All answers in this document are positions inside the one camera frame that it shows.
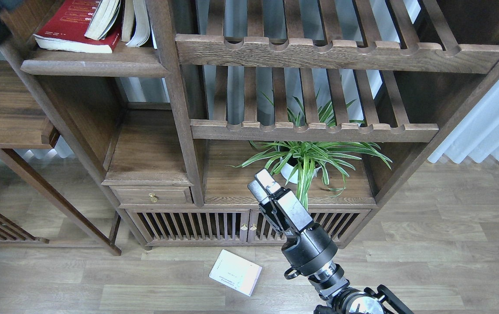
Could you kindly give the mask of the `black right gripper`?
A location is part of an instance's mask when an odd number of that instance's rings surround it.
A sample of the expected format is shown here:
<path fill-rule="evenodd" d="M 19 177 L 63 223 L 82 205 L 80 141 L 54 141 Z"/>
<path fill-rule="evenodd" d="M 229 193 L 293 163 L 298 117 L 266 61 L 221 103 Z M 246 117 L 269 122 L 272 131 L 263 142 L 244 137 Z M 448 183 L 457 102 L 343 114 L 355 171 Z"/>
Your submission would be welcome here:
<path fill-rule="evenodd" d="M 286 237 L 282 253 L 291 264 L 285 277 L 329 277 L 335 272 L 332 259 L 338 248 L 315 222 L 290 189 L 284 189 L 267 169 L 255 173 L 248 184 L 269 224 Z"/>

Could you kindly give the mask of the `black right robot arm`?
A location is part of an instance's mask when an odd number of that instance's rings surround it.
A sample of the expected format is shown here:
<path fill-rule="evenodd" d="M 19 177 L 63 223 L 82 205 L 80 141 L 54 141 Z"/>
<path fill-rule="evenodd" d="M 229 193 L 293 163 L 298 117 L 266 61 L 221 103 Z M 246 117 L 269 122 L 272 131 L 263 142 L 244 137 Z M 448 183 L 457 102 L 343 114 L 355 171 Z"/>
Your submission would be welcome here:
<path fill-rule="evenodd" d="M 316 306 L 316 314 L 410 314 L 385 285 L 357 290 L 350 286 L 344 270 L 333 262 L 337 245 L 315 222 L 293 191 L 282 187 L 262 169 L 248 185 L 269 224 L 286 236 L 282 253 L 291 267 L 285 278 L 306 276 L 326 305 Z"/>

